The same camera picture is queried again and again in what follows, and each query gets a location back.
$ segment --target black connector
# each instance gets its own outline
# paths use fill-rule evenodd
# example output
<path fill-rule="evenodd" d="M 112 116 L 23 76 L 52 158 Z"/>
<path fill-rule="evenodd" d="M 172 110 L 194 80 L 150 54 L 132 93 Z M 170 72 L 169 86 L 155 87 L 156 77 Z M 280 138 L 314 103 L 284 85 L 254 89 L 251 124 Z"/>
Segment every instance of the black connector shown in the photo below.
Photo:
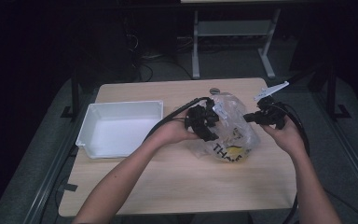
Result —
<path fill-rule="evenodd" d="M 284 116 L 288 114 L 286 107 L 281 102 L 276 103 L 271 96 L 261 99 L 257 106 L 259 111 L 245 114 L 246 122 L 255 122 L 261 125 L 276 125 L 277 129 L 284 127 Z"/>

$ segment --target hand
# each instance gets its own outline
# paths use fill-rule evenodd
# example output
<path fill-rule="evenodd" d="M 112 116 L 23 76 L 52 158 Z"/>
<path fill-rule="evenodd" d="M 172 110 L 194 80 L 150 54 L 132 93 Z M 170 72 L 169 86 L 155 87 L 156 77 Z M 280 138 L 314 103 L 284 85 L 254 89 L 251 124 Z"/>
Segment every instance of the hand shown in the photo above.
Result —
<path fill-rule="evenodd" d="M 185 129 L 186 114 L 187 110 L 178 114 L 173 120 L 159 127 L 149 138 L 155 139 L 161 147 L 184 140 L 199 139 L 195 133 Z"/>
<path fill-rule="evenodd" d="M 298 152 L 305 152 L 304 141 L 296 125 L 287 116 L 284 117 L 284 123 L 284 127 L 281 130 L 273 129 L 268 125 L 261 125 L 261 127 L 266 133 L 271 135 L 276 144 L 290 156 L 294 156 L 294 154 Z"/>

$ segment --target white metal frame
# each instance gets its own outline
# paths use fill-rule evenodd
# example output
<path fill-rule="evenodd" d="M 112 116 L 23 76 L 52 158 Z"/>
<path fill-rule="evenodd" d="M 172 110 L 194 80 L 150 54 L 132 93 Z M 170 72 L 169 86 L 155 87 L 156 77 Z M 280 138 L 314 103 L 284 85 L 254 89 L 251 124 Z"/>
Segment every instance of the white metal frame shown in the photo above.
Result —
<path fill-rule="evenodd" d="M 281 10 L 275 10 L 272 20 L 265 21 L 199 21 L 199 12 L 194 13 L 194 37 L 193 37 L 193 78 L 200 78 L 199 62 L 199 36 L 212 35 L 265 35 L 264 47 L 258 49 L 258 53 L 269 78 L 275 78 L 275 73 L 269 63 L 268 52 L 272 37 L 275 33 Z"/>

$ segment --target black device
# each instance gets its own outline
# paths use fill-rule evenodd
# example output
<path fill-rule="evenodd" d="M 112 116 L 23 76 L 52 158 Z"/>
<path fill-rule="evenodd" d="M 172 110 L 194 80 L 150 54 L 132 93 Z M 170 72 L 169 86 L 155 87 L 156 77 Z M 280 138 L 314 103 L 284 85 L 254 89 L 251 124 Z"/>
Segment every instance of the black device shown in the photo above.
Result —
<path fill-rule="evenodd" d="M 195 105 L 196 103 L 202 100 L 206 101 L 206 106 Z M 199 138 L 203 139 L 205 142 L 213 141 L 219 138 L 217 134 L 212 133 L 211 130 L 209 130 L 208 128 L 208 127 L 214 127 L 215 123 L 219 121 L 219 116 L 213 111 L 213 107 L 214 107 L 213 99 L 209 97 L 196 98 L 191 102 L 187 103 L 186 105 L 181 106 L 179 109 L 173 111 L 167 117 L 162 119 L 159 123 L 157 123 L 152 128 L 152 130 L 150 130 L 146 138 L 148 138 L 155 130 L 157 130 L 164 123 L 173 120 L 176 115 L 188 109 L 185 117 L 186 129 L 191 127 L 194 133 Z"/>
<path fill-rule="evenodd" d="M 246 122 L 255 122 L 261 125 L 276 125 L 277 129 L 284 127 L 284 116 L 288 114 L 286 107 L 281 102 L 275 102 L 271 96 L 262 98 L 257 102 L 259 111 L 245 114 Z"/>
<path fill-rule="evenodd" d="M 205 142 L 219 138 L 216 133 L 212 133 L 208 127 L 214 127 L 219 116 L 213 111 L 214 101 L 207 100 L 206 106 L 196 105 L 188 109 L 185 118 L 185 128 L 191 127 L 193 132 Z"/>

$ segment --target dark wall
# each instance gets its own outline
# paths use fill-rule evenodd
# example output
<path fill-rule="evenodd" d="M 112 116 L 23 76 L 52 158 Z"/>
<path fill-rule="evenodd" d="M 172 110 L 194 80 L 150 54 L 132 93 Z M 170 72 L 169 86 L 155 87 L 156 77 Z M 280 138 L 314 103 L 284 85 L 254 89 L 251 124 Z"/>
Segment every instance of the dark wall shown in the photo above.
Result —
<path fill-rule="evenodd" d="M 337 77 L 352 86 L 358 98 L 358 1 L 321 4 L 308 13 L 292 68 L 329 64 Z"/>
<path fill-rule="evenodd" d="M 68 69 L 66 18 L 43 3 L 0 1 L 0 197 Z"/>

